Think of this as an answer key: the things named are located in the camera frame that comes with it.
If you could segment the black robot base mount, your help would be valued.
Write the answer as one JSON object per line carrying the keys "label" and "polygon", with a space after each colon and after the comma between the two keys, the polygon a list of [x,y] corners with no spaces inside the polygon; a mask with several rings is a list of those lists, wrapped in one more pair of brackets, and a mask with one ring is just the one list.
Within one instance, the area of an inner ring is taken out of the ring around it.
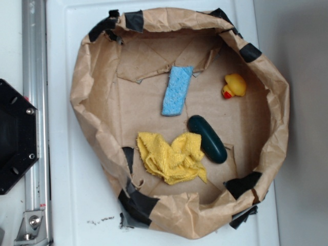
{"label": "black robot base mount", "polygon": [[1,195],[38,160],[38,110],[1,79]]}

